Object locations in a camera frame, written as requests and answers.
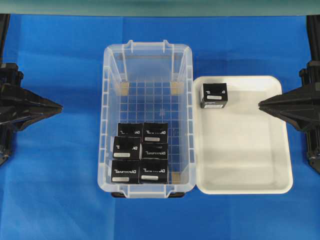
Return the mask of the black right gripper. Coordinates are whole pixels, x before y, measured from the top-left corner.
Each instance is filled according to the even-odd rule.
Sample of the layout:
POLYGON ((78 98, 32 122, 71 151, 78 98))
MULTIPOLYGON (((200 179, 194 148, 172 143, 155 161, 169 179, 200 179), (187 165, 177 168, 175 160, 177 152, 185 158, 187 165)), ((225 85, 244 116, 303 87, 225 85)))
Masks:
POLYGON ((320 62, 309 61, 299 76, 302 87, 263 100, 258 106, 261 111, 306 133, 320 125, 320 62))

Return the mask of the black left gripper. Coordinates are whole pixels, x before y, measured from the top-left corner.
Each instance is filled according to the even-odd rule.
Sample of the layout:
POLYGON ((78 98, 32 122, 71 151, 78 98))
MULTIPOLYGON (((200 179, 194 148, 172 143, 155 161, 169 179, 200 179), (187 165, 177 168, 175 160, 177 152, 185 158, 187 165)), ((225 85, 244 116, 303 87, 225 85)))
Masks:
POLYGON ((23 131, 32 124, 48 119, 63 110, 63 106, 21 87, 24 74, 16 63, 0 64, 0 124, 13 131, 23 131), (32 113, 17 120, 18 105, 52 108, 45 113, 32 113))

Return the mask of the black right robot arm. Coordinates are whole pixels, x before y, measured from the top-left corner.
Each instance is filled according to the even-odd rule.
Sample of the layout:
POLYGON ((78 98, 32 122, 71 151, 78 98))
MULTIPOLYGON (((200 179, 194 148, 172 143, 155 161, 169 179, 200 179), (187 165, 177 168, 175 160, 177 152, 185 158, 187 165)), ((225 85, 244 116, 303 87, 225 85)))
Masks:
POLYGON ((302 86, 261 101, 261 111, 306 135, 308 164, 320 172, 320 16, 308 15, 306 28, 311 61, 299 71, 302 86))

